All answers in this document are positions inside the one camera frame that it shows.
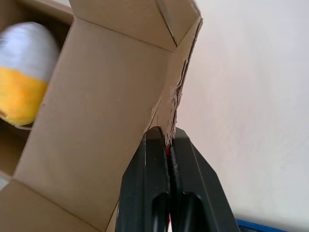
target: white and yellow plush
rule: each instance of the white and yellow plush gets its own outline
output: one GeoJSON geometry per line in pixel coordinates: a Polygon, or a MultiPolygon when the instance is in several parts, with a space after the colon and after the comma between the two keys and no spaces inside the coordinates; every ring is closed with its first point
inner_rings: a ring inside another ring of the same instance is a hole
{"type": "Polygon", "coordinates": [[[58,55],[53,36],[38,23],[0,35],[0,118],[15,126],[34,121],[58,55]]]}

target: blue object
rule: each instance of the blue object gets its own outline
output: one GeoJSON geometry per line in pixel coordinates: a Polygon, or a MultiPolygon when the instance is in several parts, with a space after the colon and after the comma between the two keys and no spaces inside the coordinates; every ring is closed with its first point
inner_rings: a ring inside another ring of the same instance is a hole
{"type": "Polygon", "coordinates": [[[258,232],[287,232],[240,219],[236,219],[236,222],[239,227],[246,227],[248,229],[257,230],[258,232]]]}

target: cardboard box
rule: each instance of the cardboard box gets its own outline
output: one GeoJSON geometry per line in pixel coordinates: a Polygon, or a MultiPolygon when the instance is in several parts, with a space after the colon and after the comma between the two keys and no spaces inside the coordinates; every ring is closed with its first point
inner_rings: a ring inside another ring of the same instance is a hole
{"type": "MultiPolygon", "coordinates": [[[[52,0],[0,0],[0,31],[27,21],[46,26],[62,47],[73,14],[71,8],[52,0]]],[[[16,129],[0,119],[0,176],[8,180],[13,176],[28,136],[29,131],[16,129]]]]}
{"type": "MultiPolygon", "coordinates": [[[[51,2],[23,3],[65,21],[51,2]]],[[[167,144],[173,137],[202,22],[195,4],[70,3],[73,25],[13,181],[0,192],[6,231],[106,231],[144,132],[159,125],[167,144]]],[[[0,4],[15,9],[7,0],[0,4]]]]}

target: black plastic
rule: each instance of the black plastic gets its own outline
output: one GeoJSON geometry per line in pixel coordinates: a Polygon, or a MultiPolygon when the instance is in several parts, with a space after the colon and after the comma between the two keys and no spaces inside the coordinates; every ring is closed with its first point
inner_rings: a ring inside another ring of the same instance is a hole
{"type": "Polygon", "coordinates": [[[170,156],[158,127],[145,133],[122,180],[116,232],[239,232],[215,171],[176,130],[170,156]]]}
{"type": "Polygon", "coordinates": [[[176,130],[169,165],[173,232],[239,232],[215,171],[176,130]]]}
{"type": "Polygon", "coordinates": [[[144,134],[122,178],[117,232],[164,232],[169,219],[169,176],[158,127],[144,134]]]}

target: yellow plush toy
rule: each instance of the yellow plush toy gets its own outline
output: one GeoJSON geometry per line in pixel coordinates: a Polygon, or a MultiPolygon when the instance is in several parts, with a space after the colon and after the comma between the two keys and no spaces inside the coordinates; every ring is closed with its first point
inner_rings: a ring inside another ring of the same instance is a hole
{"type": "Polygon", "coordinates": [[[0,37],[0,118],[23,126],[35,120],[59,49],[34,22],[13,25],[0,37]]]}

